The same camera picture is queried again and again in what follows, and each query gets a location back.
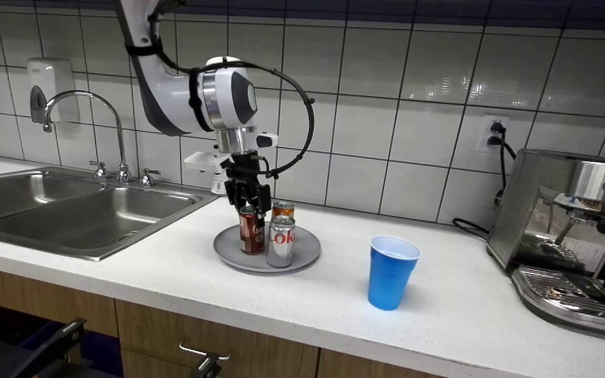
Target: blue cup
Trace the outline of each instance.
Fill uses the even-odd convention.
[[[368,299],[383,310],[400,305],[420,249],[399,237],[374,237],[370,248]]]

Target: wooden drawer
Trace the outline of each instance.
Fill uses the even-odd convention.
[[[117,335],[116,306],[105,296],[0,273],[0,306],[60,322],[84,317],[88,329]]]
[[[178,364],[161,361],[149,355],[135,353],[130,348],[119,351],[124,378],[187,378],[191,375],[191,363]]]
[[[317,348],[312,345],[119,299],[116,302],[116,312],[119,344],[130,353],[192,368],[201,358],[181,353],[176,345],[187,339],[191,348],[231,355],[231,361],[223,363],[223,375],[229,378],[314,375]]]
[[[320,351],[317,378],[429,378],[429,373]]]

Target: espresso machine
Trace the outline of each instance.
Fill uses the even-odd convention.
[[[487,249],[534,312],[605,332],[605,159],[522,149]]]

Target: white countertop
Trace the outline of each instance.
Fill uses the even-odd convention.
[[[30,164],[0,161],[0,172]],[[226,200],[103,261],[0,243],[0,270],[443,375],[605,375],[605,338],[529,312],[480,238],[444,227],[297,205],[320,257],[282,277],[224,267],[211,242]],[[370,238],[400,235],[422,257],[396,310],[366,299]]]

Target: round tray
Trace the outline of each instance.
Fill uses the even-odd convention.
[[[232,224],[224,231],[220,231],[213,238],[213,249],[220,256],[220,259],[237,270],[247,270],[247,273],[258,273],[258,275],[282,275],[282,273],[291,273],[300,270],[309,265],[312,265],[320,256],[320,243],[319,238],[302,228],[293,228],[293,259],[289,267],[274,268],[266,265],[266,245],[263,253],[244,253],[240,249],[240,227]]]

